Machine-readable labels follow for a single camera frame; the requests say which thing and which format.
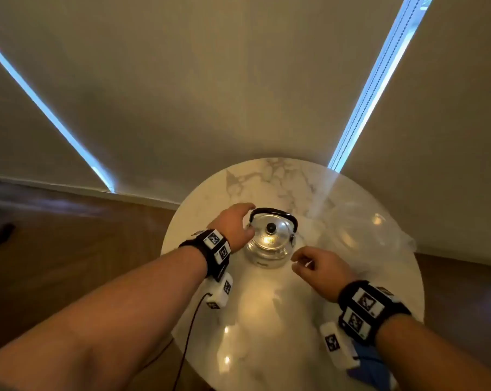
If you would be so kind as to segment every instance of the black wrist strap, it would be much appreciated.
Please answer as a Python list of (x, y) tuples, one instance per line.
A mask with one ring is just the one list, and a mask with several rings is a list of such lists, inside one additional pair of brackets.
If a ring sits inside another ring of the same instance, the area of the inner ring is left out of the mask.
[(379, 328), (392, 315), (411, 314), (392, 292), (366, 280), (348, 284), (341, 290), (338, 303), (343, 310), (340, 328), (364, 345), (374, 343)]
[(220, 281), (229, 264), (231, 247), (229, 242), (218, 230), (206, 229), (193, 234), (188, 240), (179, 245), (196, 247), (204, 256), (207, 263), (206, 277), (213, 277)]

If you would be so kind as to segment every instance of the round table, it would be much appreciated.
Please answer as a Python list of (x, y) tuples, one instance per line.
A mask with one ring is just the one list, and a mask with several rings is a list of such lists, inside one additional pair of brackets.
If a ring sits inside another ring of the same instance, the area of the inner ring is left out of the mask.
[[(327, 230), (338, 203), (362, 203), (375, 212), (384, 211), (363, 188), (324, 166), (286, 158), (249, 160), (217, 172), (191, 192), (169, 225), (162, 254), (238, 202), (295, 215), (300, 224), (295, 249), (303, 245), (331, 249)], [(423, 281), (415, 256), (406, 247), (397, 256), (394, 261), (375, 264), (367, 258), (353, 265), (363, 278), (399, 296), (422, 321)], [(242, 250), (232, 254), (227, 270), (234, 280), (229, 302), (221, 310), (200, 307), (186, 355), (211, 387), (218, 391), (372, 389), (332, 365), (319, 326), (337, 319), (340, 309), (317, 295), (289, 263), (262, 269), (250, 263)], [(207, 289), (204, 281), (172, 331), (180, 349)]]

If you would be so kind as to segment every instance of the stainless steel kettle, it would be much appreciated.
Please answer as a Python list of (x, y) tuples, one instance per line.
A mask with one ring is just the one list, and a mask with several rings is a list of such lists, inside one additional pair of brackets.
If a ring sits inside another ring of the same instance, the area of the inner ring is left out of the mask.
[(292, 256), (298, 229), (296, 217), (282, 210), (262, 207), (251, 212), (249, 226), (255, 233), (245, 246), (245, 252), (252, 263), (273, 269)]

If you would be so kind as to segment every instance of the hardwood floor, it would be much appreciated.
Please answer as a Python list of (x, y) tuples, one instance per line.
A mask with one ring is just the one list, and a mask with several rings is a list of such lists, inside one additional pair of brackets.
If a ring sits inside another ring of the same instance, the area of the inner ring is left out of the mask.
[[(17, 229), (0, 246), (0, 347), (92, 289), (156, 258), (172, 210), (0, 182)], [(426, 324), (491, 368), (491, 267), (418, 255)], [(159, 351), (168, 340), (164, 340)], [(130, 389), (170, 390), (175, 343)], [(209, 389), (184, 365), (178, 389)]]

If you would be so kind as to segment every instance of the wall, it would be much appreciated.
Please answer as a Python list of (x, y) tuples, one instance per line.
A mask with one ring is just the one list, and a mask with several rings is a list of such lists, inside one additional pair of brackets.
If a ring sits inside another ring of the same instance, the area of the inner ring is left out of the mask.
[(433, 0), (342, 173), (422, 251), (491, 263), (491, 0)]
[(118, 180), (327, 165), (402, 0), (0, 0), (0, 49)]
[(106, 189), (1, 64), (0, 177)]

